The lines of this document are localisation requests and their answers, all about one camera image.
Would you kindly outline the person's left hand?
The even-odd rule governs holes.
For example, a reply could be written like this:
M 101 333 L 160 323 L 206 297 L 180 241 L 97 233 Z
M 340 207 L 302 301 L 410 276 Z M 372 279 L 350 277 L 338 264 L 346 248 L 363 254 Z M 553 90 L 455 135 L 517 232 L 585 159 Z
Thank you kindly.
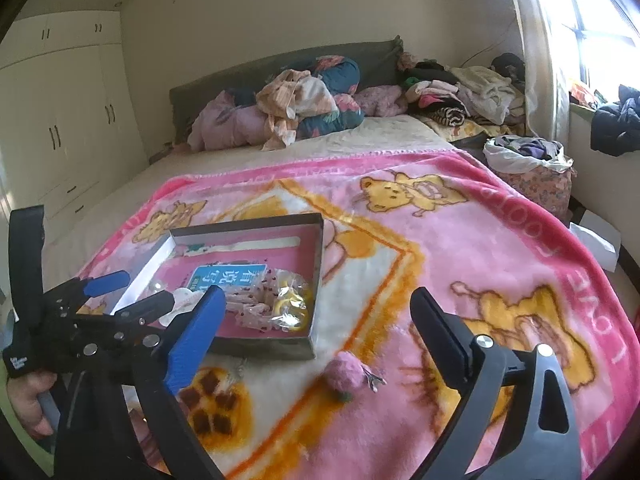
M 55 374 L 40 370 L 19 378 L 10 378 L 6 385 L 17 419 L 35 440 L 50 437 L 53 434 L 53 428 L 43 414 L 38 396 L 48 392 L 57 379 L 58 376 Z

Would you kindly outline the green sleeve forearm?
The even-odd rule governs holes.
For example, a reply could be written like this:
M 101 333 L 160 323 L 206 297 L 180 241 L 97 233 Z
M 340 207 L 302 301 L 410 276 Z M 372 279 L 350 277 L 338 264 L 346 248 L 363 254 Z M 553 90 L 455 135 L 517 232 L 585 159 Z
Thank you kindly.
M 1 363 L 1 465 L 15 479 L 51 479 L 53 455 L 22 427 L 6 390 L 9 376 Z

